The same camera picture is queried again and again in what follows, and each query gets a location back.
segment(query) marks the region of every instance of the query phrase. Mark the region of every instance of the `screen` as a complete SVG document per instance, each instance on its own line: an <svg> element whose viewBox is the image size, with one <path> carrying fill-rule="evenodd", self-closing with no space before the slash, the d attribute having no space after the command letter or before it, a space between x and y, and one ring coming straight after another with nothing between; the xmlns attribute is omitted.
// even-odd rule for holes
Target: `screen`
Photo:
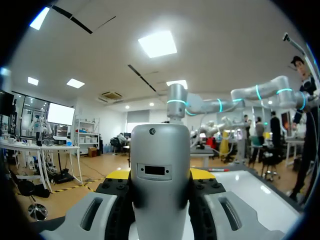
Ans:
<svg viewBox="0 0 320 240"><path fill-rule="evenodd" d="M0 90L0 114L10 117L14 95Z"/></svg>
<svg viewBox="0 0 320 240"><path fill-rule="evenodd" d="M72 107L50 103L47 121L55 124L72 125L74 113L75 109Z"/></svg>
<svg viewBox="0 0 320 240"><path fill-rule="evenodd" d="M144 166L146 174L165 175L164 166Z"/></svg>
<svg viewBox="0 0 320 240"><path fill-rule="evenodd" d="M125 138L131 138L131 133L125 132L125 133L123 133L123 136L124 136Z"/></svg>
<svg viewBox="0 0 320 240"><path fill-rule="evenodd" d="M286 135L291 136L290 112L281 114L282 126L286 130Z"/></svg>

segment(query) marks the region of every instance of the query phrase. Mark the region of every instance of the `camera lens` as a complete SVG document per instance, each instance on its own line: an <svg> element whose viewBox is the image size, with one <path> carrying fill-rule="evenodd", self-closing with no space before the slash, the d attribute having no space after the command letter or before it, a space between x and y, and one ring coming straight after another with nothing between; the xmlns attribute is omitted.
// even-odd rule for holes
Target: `camera lens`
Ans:
<svg viewBox="0 0 320 240"><path fill-rule="evenodd" d="M154 128L150 128L149 133L151 135L154 135L156 133L156 130Z"/></svg>

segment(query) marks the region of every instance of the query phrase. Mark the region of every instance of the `yellow object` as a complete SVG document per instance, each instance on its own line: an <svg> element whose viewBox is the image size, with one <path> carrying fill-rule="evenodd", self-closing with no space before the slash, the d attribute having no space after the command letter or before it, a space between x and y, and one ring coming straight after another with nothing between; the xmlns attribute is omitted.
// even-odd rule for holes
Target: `yellow object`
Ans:
<svg viewBox="0 0 320 240"><path fill-rule="evenodd" d="M205 170L200 170L196 168L190 168L190 170L192 173L192 178L194 180L215 178L215 176L213 176L210 172ZM128 177L129 177L129 170L116 170L106 176L107 179L128 179Z"/></svg>
<svg viewBox="0 0 320 240"><path fill-rule="evenodd" d="M270 132L264 132L263 137L264 137L264 139L270 139L271 138Z"/></svg>
<svg viewBox="0 0 320 240"><path fill-rule="evenodd" d="M228 133L226 131L224 131L222 133L222 140L220 143L220 157L225 156L228 152L229 152L229 140L227 140L228 138Z"/></svg>

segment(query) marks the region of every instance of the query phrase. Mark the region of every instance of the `gray robot body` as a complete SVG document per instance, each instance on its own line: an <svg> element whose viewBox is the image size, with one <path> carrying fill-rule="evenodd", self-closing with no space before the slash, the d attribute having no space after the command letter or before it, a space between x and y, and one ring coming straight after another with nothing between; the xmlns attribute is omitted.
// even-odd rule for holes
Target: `gray robot body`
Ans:
<svg viewBox="0 0 320 240"><path fill-rule="evenodd" d="M146 124L131 133L133 206L140 240L182 239L190 180L188 128Z"/></svg>

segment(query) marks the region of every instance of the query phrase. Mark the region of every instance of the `cardboard box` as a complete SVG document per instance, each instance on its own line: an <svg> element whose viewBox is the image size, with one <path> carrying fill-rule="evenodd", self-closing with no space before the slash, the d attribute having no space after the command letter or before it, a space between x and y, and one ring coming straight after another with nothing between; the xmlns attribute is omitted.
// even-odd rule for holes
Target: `cardboard box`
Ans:
<svg viewBox="0 0 320 240"><path fill-rule="evenodd" d="M96 147L88 147L88 156L90 158L97 156L97 148Z"/></svg>

